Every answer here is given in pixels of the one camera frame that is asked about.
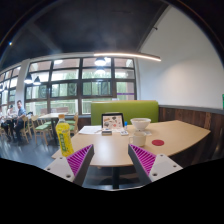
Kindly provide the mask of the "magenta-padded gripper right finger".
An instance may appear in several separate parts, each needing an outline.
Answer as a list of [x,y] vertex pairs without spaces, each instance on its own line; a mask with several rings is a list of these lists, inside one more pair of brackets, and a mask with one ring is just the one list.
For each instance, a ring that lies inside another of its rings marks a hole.
[[182,169],[165,154],[155,155],[133,144],[128,145],[128,154],[143,185],[166,177]]

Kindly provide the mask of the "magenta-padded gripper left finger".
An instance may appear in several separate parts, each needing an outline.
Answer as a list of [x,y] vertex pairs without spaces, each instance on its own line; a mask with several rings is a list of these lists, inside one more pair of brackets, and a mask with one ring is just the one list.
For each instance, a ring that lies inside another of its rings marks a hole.
[[45,170],[82,186],[93,156],[94,145],[90,144],[67,157],[59,156]]

